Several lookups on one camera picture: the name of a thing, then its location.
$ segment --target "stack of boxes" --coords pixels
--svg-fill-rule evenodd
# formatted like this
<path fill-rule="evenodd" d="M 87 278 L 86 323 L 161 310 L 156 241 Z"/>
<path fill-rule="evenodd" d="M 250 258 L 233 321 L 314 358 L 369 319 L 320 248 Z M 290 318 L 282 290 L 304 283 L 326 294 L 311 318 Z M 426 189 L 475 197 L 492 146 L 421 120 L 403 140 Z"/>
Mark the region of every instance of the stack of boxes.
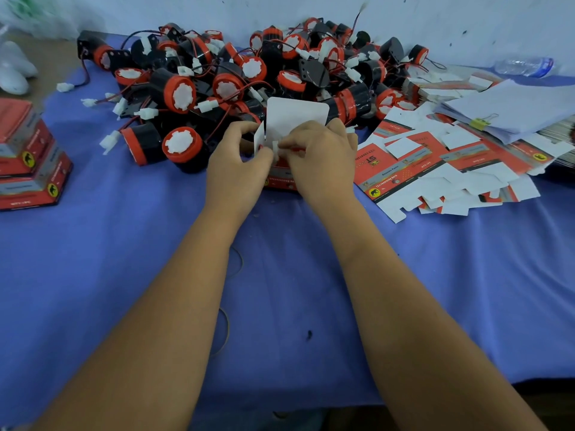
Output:
<path fill-rule="evenodd" d="M 0 211 L 57 204 L 71 170 L 32 103 L 0 99 Z"/>

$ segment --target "blue table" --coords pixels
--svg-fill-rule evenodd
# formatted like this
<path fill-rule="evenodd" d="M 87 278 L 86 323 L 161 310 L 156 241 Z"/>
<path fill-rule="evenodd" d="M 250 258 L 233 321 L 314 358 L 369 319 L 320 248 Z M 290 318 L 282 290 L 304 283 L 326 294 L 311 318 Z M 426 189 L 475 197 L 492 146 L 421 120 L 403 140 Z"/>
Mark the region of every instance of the blue table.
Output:
<path fill-rule="evenodd" d="M 89 69 L 89 86 L 46 101 L 45 120 L 75 164 L 60 205 L 0 214 L 0 424 L 41 413 L 204 204 L 205 173 L 169 162 L 140 168 L 124 144 L 102 155 L 99 141 L 122 122 L 111 104 L 86 108 L 80 99 L 117 86 Z M 536 184 L 541 198 L 467 218 L 413 211 L 399 224 L 356 190 L 400 257 L 511 382 L 575 377 L 575 191 Z M 306 203 L 264 191 L 234 246 L 245 263 L 222 298 L 230 338 L 208 365 L 198 413 L 381 402 L 334 250 Z M 233 251 L 229 263 L 237 272 Z M 214 348 L 225 331 L 221 318 Z"/>

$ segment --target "forearm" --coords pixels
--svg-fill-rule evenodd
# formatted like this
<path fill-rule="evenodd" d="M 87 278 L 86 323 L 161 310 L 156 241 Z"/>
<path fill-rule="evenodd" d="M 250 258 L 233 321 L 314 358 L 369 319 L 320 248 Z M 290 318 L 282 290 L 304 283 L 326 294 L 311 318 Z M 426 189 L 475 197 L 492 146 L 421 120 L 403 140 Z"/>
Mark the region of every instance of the forearm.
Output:
<path fill-rule="evenodd" d="M 202 213 L 34 430 L 185 429 L 204 379 L 234 235 Z"/>
<path fill-rule="evenodd" d="M 544 429 L 356 202 L 326 209 L 377 387 L 402 430 Z"/>

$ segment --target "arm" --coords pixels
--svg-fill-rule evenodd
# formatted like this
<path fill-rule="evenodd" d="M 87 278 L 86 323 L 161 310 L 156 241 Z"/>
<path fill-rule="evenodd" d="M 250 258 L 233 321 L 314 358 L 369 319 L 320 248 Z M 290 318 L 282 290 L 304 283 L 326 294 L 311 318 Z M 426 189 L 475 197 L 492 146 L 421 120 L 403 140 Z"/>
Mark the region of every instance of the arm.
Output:
<path fill-rule="evenodd" d="M 273 159 L 265 149 L 241 162 L 241 134 L 257 127 L 230 125 L 210 159 L 202 213 L 33 431 L 187 428 L 208 364 L 229 247 Z M 225 196 L 221 187 L 228 189 Z"/>
<path fill-rule="evenodd" d="M 353 193 L 357 137 L 338 119 L 280 143 L 298 190 L 326 226 L 371 374 L 402 430 L 544 430 L 485 354 L 403 264 Z M 378 266 L 385 275 L 370 274 Z"/>

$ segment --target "plastic water bottle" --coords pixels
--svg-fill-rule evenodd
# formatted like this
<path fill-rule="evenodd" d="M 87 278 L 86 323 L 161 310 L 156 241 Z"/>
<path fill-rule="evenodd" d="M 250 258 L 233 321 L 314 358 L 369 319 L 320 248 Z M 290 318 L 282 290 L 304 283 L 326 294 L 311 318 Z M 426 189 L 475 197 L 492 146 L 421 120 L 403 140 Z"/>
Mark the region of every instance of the plastic water bottle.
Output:
<path fill-rule="evenodd" d="M 508 57 L 495 62 L 495 72 L 505 75 L 522 75 L 540 79 L 557 74 L 559 66 L 551 57 Z"/>

